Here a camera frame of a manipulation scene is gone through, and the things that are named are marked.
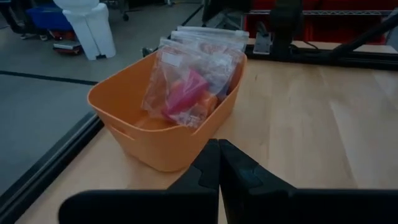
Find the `pink object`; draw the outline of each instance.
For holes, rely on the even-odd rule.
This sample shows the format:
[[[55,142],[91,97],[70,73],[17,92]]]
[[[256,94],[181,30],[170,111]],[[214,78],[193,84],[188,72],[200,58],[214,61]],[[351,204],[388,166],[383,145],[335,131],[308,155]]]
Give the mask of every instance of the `pink object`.
[[[166,99],[163,115],[170,118],[194,106],[202,93],[207,90],[209,83],[196,71],[191,70],[186,80],[173,87]]]

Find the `blue bin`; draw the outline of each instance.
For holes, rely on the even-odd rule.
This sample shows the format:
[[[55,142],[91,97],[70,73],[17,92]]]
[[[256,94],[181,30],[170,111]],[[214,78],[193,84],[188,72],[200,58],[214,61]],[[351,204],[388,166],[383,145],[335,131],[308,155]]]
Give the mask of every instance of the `blue bin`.
[[[49,30],[73,30],[67,18],[56,4],[44,4],[26,10],[38,28]]]

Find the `white container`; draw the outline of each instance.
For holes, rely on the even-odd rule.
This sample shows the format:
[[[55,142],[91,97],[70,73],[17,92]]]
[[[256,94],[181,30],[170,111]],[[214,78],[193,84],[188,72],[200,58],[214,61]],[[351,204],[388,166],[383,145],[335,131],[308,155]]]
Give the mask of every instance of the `white container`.
[[[111,58],[116,55],[116,49],[108,18],[109,11],[106,4],[99,3],[86,15],[86,22],[100,54],[105,55],[106,58]]]
[[[54,0],[54,3],[64,10],[74,13],[90,12],[100,3],[99,0]]]
[[[96,60],[97,56],[100,55],[100,51],[90,32],[85,15],[76,14],[69,10],[63,10],[62,12],[72,25],[88,60]]]

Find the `chair wheel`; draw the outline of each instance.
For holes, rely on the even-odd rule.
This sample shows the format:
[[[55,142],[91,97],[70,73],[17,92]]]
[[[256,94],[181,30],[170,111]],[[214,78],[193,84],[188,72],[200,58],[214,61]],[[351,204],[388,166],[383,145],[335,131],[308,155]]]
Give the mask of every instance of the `chair wheel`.
[[[124,21],[128,21],[129,20],[129,16],[127,14],[123,15],[122,18],[123,18]]]

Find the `wooden table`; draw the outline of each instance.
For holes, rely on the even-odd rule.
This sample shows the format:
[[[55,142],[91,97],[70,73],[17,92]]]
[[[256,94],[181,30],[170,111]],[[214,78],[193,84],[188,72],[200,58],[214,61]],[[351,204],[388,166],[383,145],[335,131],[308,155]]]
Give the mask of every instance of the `wooden table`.
[[[396,189],[397,109],[396,72],[250,60],[234,111],[214,137],[296,187]],[[60,204],[83,190],[165,189],[182,173],[127,157],[103,129],[17,223],[56,223]]]

